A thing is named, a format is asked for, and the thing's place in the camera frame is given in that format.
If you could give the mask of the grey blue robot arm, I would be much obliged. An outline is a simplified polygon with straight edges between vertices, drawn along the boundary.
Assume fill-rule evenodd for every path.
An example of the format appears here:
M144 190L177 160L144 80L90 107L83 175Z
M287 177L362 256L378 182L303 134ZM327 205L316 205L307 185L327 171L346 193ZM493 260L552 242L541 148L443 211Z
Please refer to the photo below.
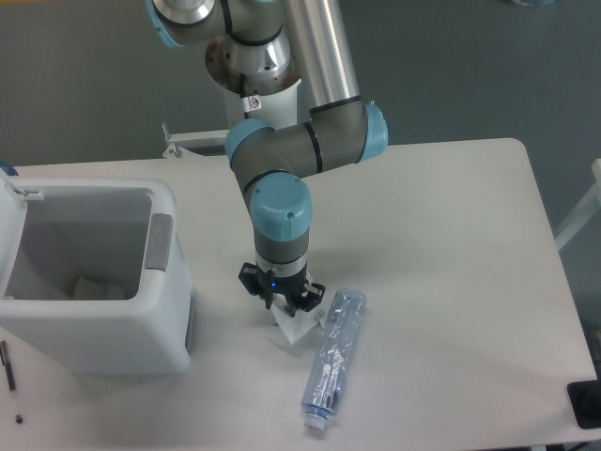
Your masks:
M210 76L236 95L241 120L224 149L254 229L239 280L289 315L325 294L307 271L313 207L307 177L377 157L381 110L362 101L336 1L150 1L166 46L206 41Z

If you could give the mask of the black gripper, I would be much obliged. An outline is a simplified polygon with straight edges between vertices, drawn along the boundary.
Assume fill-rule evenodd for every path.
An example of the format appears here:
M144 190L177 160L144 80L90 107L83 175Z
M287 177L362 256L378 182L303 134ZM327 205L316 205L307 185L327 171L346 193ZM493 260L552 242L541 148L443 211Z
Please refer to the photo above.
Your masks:
M263 271L258 265L245 262L239 271L239 281L251 296L262 299L267 309L271 309L276 294L285 296L287 314L295 316L300 310L310 312L321 304L326 287L319 283L307 283L307 265L298 272L283 277L272 269Z

